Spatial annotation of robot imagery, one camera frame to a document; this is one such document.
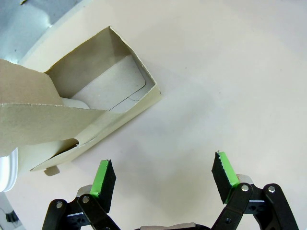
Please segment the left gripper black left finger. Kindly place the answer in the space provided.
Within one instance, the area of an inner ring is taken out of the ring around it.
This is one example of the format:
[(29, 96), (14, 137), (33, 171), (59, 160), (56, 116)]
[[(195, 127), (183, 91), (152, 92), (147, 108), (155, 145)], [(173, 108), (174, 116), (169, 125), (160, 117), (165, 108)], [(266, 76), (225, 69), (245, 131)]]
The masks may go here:
[(94, 230), (118, 230), (108, 215), (115, 181), (111, 160), (100, 161), (92, 185), (81, 187), (69, 203), (64, 199), (50, 202), (42, 229), (80, 230), (90, 225)]

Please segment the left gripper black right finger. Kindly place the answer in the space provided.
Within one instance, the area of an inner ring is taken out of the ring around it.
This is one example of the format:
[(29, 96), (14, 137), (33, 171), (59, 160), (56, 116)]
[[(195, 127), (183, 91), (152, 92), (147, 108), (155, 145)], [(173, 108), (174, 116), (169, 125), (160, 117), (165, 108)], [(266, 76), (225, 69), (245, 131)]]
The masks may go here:
[(244, 214), (253, 215), (261, 230), (296, 230), (297, 222), (278, 184), (256, 187), (250, 177), (236, 174), (226, 153), (216, 152), (212, 173), (225, 205), (214, 230), (237, 229)]

